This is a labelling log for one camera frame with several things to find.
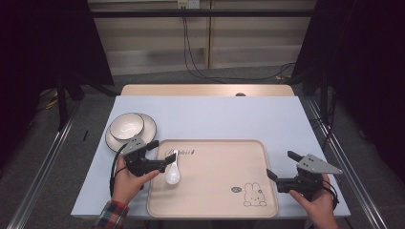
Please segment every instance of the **gray floor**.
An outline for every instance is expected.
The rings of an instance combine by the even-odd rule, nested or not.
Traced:
[[[209,77],[242,78],[217,78],[223,83],[277,84],[280,81],[275,78],[256,79],[273,75],[278,70],[279,68],[275,67],[258,67],[201,72]],[[218,83],[214,80],[192,76],[188,72],[115,76],[115,82],[116,86],[108,88],[116,92],[119,92],[124,85],[131,83]],[[315,96],[306,97],[302,95],[301,85],[293,86],[293,90],[300,96],[309,120],[314,119],[309,101],[317,100],[318,92]],[[69,108],[71,110],[74,107],[77,108],[75,119],[65,143],[54,160],[51,172],[45,177],[46,182],[39,190],[39,196],[34,200],[35,205],[32,209],[28,209],[31,214],[23,223],[25,228],[51,228],[56,225],[63,225],[63,228],[86,228],[92,224],[92,221],[71,217],[70,212],[75,204],[81,182],[92,162],[114,99],[100,94],[92,88],[84,87],[84,91],[86,97],[78,103],[68,98]],[[39,107],[44,107],[50,100],[50,96],[52,94],[44,96]],[[322,127],[318,126],[319,123],[316,121],[311,123],[320,144],[323,145],[325,135],[322,133]],[[53,145],[57,127],[57,106],[50,110],[38,111],[31,128],[21,139],[21,143],[3,169],[0,180],[0,228],[6,228],[9,225],[19,203],[35,180],[35,175]],[[380,159],[373,144],[363,138],[359,131],[360,128],[356,122],[338,101],[333,133],[375,204],[376,212],[386,223],[386,227],[405,228],[405,221],[401,218],[401,216],[405,216],[405,185]],[[325,155],[329,162],[338,164],[329,144],[325,149]],[[350,181],[345,177],[338,177],[338,179],[339,187],[352,212],[350,217],[338,220],[340,226],[350,228],[349,222],[353,228],[372,228],[369,217],[364,213],[364,208],[367,206],[363,206],[358,201],[356,192],[352,191]],[[141,225],[142,223],[139,221],[128,221],[126,228],[140,228]]]

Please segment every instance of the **black cable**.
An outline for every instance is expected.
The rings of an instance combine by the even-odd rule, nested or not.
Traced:
[[[199,69],[197,68],[197,66],[196,66],[196,64],[195,64],[195,62],[194,62],[193,54],[192,54],[192,52],[191,52],[190,40],[189,40],[189,38],[188,38],[187,19],[186,19],[185,17],[182,19],[182,25],[183,25],[183,30],[184,30],[184,33],[183,33],[183,34],[184,34],[184,36],[183,36],[184,41],[183,41],[183,42],[184,42],[184,62],[185,62],[185,68],[187,68],[187,70],[188,70],[188,72],[189,72],[190,74],[192,74],[193,76],[195,76],[195,77],[197,77],[197,78],[211,79],[211,80],[216,81],[216,82],[218,82],[218,83],[224,84],[224,82],[222,82],[222,81],[220,81],[220,80],[217,80],[217,79],[215,79],[215,78],[206,77],[204,74],[202,74],[202,73],[199,71]],[[191,62],[193,63],[194,68],[195,68],[196,71],[200,74],[200,76],[193,74],[193,73],[191,72],[191,70],[188,68],[187,56],[186,56],[187,45],[188,45],[188,52],[189,52],[190,57],[191,57]]]
[[[349,222],[349,219],[348,218],[344,218],[345,219],[345,222],[349,225],[349,227],[351,228],[351,229],[353,229],[353,226],[352,226],[352,224]]]
[[[336,192],[336,189],[333,187],[333,185],[331,185],[329,182],[327,182],[327,181],[325,181],[325,180],[322,180],[323,182],[325,182],[325,183],[327,183],[330,187],[331,187],[331,189],[330,188],[327,188],[327,187],[325,187],[325,186],[322,186],[322,188],[324,189],[324,190],[326,190],[326,191],[328,191],[328,193],[330,193],[331,195],[332,195],[332,198],[333,198],[333,210],[336,208],[336,206],[337,206],[337,204],[339,203],[339,199],[337,198],[337,192]]]
[[[114,183],[115,183],[115,181],[116,181],[116,175],[117,175],[117,173],[118,173],[119,171],[121,171],[122,169],[125,169],[125,168],[126,168],[126,167],[121,168],[121,169],[118,170],[116,173],[114,173],[114,171],[116,170],[116,163],[117,163],[117,160],[118,160],[118,156],[119,156],[119,154],[121,153],[122,149],[125,148],[126,145],[127,145],[127,144],[124,144],[123,146],[121,146],[121,148],[119,148],[119,150],[117,151],[116,156],[114,157],[114,160],[113,160],[113,166],[112,166],[112,168],[111,168],[111,176],[110,176],[110,196],[111,196],[111,197],[113,196]]]
[[[285,84],[287,85],[294,85],[294,84],[298,84],[301,83],[302,81],[304,81],[304,79],[311,74],[314,74],[316,71],[315,67],[308,67],[305,70],[303,70],[301,73],[296,74],[295,76],[293,76],[292,78],[290,78],[287,82],[285,82]]]
[[[285,64],[285,65],[281,66],[280,69],[279,69],[279,72],[280,72],[280,81],[279,81],[279,84],[282,84],[282,81],[283,81],[283,72],[284,72],[285,70],[287,70],[289,67],[291,67],[292,65],[295,65],[295,63],[288,63],[288,64]]]
[[[194,58],[193,58],[193,54],[191,53],[191,47],[190,47],[190,41],[189,41],[189,36],[188,36],[188,26],[187,26],[187,19],[185,17],[182,18],[182,24],[183,24],[183,39],[184,39],[184,62],[185,62],[185,67],[188,70],[189,73],[191,73],[193,76],[198,77],[198,78],[202,78],[202,79],[210,79],[210,80],[214,80],[218,83],[222,83],[224,84],[225,82],[220,81],[219,79],[232,79],[232,80],[264,80],[264,79],[270,79],[273,77],[276,77],[280,74],[282,74],[285,70],[287,70],[290,66],[295,65],[295,63],[287,63],[284,64],[280,67],[279,72],[277,72],[274,75],[271,76],[266,76],[266,77],[261,77],[261,78],[239,78],[239,77],[207,77],[205,76],[203,73],[201,73],[199,71],[199,69],[197,68],[195,62],[194,62]],[[193,63],[194,68],[196,69],[196,71],[200,74],[200,76],[195,75],[191,72],[191,70],[188,68],[188,64],[187,64],[187,57],[186,57],[186,49],[187,49],[187,45],[188,45],[188,52],[190,54],[191,57],[191,61]]]
[[[325,147],[326,147],[326,144],[327,144],[327,141],[328,141],[328,139],[330,138],[330,135],[331,135],[331,130],[332,130],[332,128],[333,128],[333,122],[334,122],[334,110],[335,110],[335,108],[336,108],[336,95],[335,95],[335,93],[333,93],[333,96],[332,96],[332,99],[331,99],[331,105],[330,105],[330,111],[329,111],[329,115],[328,115],[328,117],[327,118],[329,118],[329,116],[330,116],[330,125],[328,126],[328,128],[327,128],[327,135],[326,135],[326,137],[325,137],[325,141],[324,141],[324,144],[323,144],[323,146],[322,146],[322,151],[325,151]]]
[[[295,64],[295,63],[287,63],[287,64],[284,64],[284,65],[282,65],[281,66],[281,68],[283,67],[283,66],[286,66],[286,65],[293,65],[293,64]],[[265,79],[270,79],[270,78],[274,78],[274,77],[276,77],[276,76],[278,76],[278,75],[280,75],[280,71],[279,72],[277,72],[276,74],[273,74],[273,75],[270,75],[270,76],[265,76],[265,77],[260,77],[260,78],[238,78],[238,77],[210,77],[210,78],[216,78],[216,79],[235,79],[235,80],[265,80]]]

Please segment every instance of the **plaid shirt sleeve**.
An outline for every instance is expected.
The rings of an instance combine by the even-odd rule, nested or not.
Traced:
[[[122,228],[129,207],[117,201],[110,200],[105,205],[92,229]]]

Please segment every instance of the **cartoon bunny drawing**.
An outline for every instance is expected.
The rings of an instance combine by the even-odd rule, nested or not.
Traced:
[[[244,206],[266,206],[265,195],[258,183],[247,183],[245,185]]]

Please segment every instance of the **human hand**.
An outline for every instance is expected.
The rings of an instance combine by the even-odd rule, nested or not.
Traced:
[[[116,171],[125,167],[125,160],[122,156],[117,159]],[[128,203],[133,199],[140,187],[147,181],[153,179],[159,174],[158,170],[152,171],[142,177],[136,177],[129,170],[123,169],[116,175],[116,180],[114,182],[114,192],[111,200],[118,201],[128,205]]]
[[[322,179],[325,180],[324,186],[330,188],[330,179],[328,175],[323,174]],[[335,229],[339,228],[333,216],[333,201],[331,194],[322,189],[318,191],[312,198],[312,201],[307,201],[301,194],[294,190],[290,190],[291,196],[307,211],[309,218],[317,229]]]

